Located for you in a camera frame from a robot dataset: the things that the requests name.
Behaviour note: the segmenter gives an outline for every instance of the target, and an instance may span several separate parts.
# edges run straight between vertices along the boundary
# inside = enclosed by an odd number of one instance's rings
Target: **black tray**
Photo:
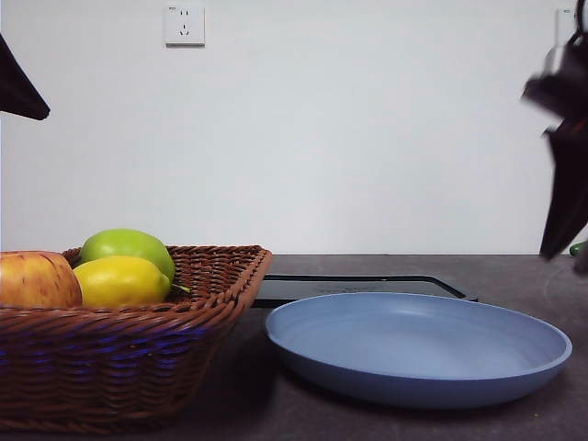
[[[254,308],[275,308],[291,301],[341,292],[410,292],[478,301],[478,299],[432,276],[315,276],[266,274]]]

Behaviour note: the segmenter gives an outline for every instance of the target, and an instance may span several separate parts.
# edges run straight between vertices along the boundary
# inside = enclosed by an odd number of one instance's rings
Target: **wicker basket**
[[[140,309],[0,309],[0,429],[125,433],[193,399],[271,260],[259,246],[169,246],[191,288]],[[63,255],[73,264],[79,248]]]

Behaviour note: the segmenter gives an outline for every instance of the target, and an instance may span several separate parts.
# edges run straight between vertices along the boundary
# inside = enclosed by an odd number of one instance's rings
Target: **lemon stem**
[[[190,292],[192,292],[192,291],[190,291],[190,288],[183,287],[182,285],[177,285],[177,284],[175,284],[175,283],[172,283],[172,287],[180,288],[180,289],[182,289],[184,292],[187,292],[188,294],[189,294]]]

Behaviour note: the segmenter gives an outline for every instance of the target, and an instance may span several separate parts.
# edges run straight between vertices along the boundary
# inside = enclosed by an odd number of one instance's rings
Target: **white wall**
[[[51,107],[3,115],[2,244],[130,226],[276,253],[536,253],[557,123],[520,101],[553,0],[4,0]]]

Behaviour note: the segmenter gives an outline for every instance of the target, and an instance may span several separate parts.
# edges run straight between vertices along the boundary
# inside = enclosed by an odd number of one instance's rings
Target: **wall socket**
[[[166,46],[204,46],[204,6],[169,5],[164,9]]]

